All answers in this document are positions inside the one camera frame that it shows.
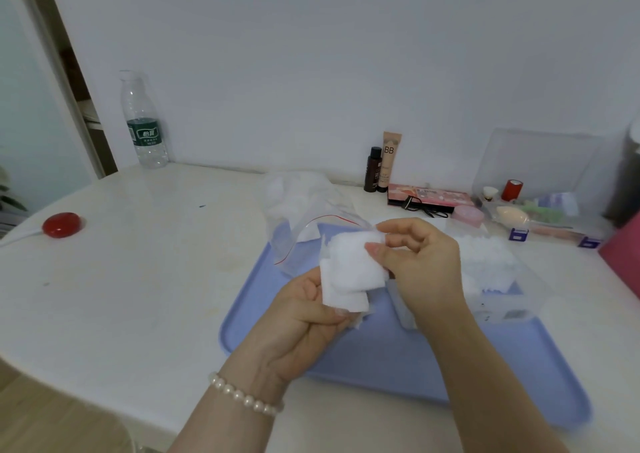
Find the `floor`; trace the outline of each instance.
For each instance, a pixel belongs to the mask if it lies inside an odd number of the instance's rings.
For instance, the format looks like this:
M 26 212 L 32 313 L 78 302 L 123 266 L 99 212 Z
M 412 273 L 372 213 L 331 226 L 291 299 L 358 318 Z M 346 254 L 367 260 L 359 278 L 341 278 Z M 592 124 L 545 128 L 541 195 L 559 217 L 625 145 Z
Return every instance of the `floor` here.
M 19 376 L 0 391 L 0 453 L 132 453 L 117 419 Z

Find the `black object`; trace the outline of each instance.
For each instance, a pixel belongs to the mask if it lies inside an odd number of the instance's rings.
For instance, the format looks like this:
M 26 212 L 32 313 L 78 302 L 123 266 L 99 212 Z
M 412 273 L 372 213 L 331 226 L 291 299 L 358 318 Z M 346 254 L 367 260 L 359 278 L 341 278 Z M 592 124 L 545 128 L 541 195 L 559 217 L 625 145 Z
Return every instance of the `black object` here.
M 372 146 L 371 155 L 367 158 L 367 173 L 364 175 L 364 191 L 376 191 L 381 166 L 382 148 Z
M 388 205 L 402 207 L 409 212 L 417 212 L 422 210 L 425 214 L 430 216 L 431 218 L 442 217 L 448 218 L 453 213 L 453 207 L 447 207 L 444 205 L 430 205 L 426 203 L 422 203 L 420 198 L 409 196 L 404 199 L 404 202 L 400 200 L 388 200 Z

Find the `clear plastic bottle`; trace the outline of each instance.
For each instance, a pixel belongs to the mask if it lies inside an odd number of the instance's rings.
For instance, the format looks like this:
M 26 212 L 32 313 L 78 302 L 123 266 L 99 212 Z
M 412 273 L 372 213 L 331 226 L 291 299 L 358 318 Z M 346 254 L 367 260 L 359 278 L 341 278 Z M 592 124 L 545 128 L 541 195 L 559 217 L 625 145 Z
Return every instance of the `clear plastic bottle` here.
M 120 80 L 122 112 L 140 164 L 145 168 L 161 168 L 169 162 L 169 157 L 162 142 L 156 108 L 145 92 L 139 73 L 121 70 Z

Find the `barcode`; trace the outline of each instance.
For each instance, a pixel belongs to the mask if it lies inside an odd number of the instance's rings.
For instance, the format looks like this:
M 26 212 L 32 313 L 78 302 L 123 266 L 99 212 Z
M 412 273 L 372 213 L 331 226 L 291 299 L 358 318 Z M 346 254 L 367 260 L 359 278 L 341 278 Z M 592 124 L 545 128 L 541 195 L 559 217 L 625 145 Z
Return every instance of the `barcode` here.
M 503 320 L 517 320 L 527 316 L 527 310 L 509 310 Z

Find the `ziplock bag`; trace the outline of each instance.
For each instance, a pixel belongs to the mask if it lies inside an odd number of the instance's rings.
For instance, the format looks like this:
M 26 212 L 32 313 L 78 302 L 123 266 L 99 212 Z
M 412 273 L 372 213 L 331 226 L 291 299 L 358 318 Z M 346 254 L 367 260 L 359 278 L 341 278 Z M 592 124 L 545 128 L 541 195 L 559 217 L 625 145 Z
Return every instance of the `ziplock bag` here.
M 310 258 L 318 259 L 318 223 L 373 230 L 351 201 L 321 173 L 268 173 L 260 184 L 259 199 L 274 264 L 290 276 L 306 271 L 301 267 Z

